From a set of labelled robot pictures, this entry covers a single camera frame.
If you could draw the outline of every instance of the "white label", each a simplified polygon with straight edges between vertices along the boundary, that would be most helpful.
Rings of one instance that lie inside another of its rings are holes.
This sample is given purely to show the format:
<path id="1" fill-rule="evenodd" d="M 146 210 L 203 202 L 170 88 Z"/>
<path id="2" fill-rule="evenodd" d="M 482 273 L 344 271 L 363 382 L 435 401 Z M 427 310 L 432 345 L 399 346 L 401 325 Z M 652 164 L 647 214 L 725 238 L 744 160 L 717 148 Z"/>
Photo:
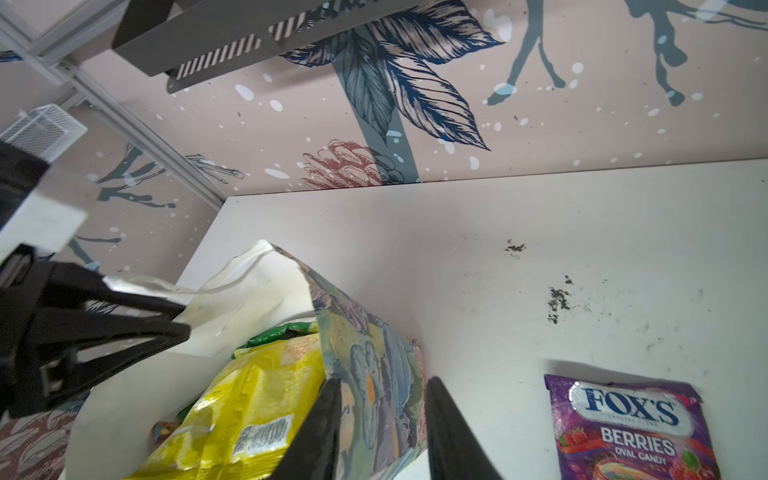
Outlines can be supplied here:
<path id="1" fill-rule="evenodd" d="M 250 457 L 288 445 L 288 432 L 292 423 L 293 413 L 269 423 L 244 427 L 237 436 L 232 456 L 245 452 Z"/>
<path id="2" fill-rule="evenodd" d="M 576 382 L 568 393 L 576 412 L 591 422 L 690 437 L 694 424 L 674 395 Z"/>

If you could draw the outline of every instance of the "candy bag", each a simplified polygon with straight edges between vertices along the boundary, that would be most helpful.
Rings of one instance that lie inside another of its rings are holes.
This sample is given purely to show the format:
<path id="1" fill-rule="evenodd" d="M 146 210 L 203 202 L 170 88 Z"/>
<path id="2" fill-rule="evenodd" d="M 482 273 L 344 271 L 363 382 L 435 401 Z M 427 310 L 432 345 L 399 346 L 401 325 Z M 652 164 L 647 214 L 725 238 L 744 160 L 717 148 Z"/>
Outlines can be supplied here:
<path id="1" fill-rule="evenodd" d="M 701 397 L 681 382 L 546 375 L 563 480 L 717 480 Z"/>
<path id="2" fill-rule="evenodd" d="M 318 333 L 243 349 L 130 480 L 260 480 L 325 380 Z"/>

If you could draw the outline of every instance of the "white mesh basket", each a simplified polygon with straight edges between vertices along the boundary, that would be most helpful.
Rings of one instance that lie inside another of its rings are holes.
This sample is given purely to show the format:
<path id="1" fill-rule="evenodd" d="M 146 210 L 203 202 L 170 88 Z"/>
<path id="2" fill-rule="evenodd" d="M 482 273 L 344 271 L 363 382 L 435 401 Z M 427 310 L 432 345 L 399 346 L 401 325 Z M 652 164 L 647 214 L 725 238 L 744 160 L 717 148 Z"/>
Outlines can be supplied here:
<path id="1" fill-rule="evenodd" d="M 50 104 L 19 118 L 0 140 L 51 164 L 87 131 L 61 107 Z"/>

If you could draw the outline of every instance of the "red flower illustration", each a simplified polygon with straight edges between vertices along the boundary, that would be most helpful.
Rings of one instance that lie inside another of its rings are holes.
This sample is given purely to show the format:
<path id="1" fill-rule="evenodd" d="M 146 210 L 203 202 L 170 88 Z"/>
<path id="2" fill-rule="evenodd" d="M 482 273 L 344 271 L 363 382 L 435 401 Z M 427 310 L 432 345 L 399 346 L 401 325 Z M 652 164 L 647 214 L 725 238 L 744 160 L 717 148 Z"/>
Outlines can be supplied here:
<path id="1" fill-rule="evenodd" d="M 389 157 L 353 141 L 331 141 L 317 157 L 304 154 L 304 158 L 310 178 L 302 182 L 315 190 L 401 184 L 403 180 Z"/>

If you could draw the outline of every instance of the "white metal frame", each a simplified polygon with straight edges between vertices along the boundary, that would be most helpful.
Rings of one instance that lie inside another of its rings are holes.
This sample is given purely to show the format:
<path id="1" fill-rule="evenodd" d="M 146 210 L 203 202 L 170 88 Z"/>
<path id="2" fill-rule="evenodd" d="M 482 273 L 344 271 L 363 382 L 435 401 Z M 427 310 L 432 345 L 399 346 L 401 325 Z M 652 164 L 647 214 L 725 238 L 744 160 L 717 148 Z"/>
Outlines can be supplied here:
<path id="1" fill-rule="evenodd" d="M 124 11 L 124 2 L 88 0 L 47 33 L 37 36 L 7 4 L 0 2 L 0 43 L 12 48 L 52 83 L 71 84 L 77 94 L 65 101 L 75 105 L 85 99 L 116 132 L 133 142 L 218 210 L 226 198 L 218 186 L 181 152 L 120 104 L 90 75 L 63 57 L 106 31 L 111 27 L 110 22 L 116 25 L 122 16 L 121 8 Z"/>

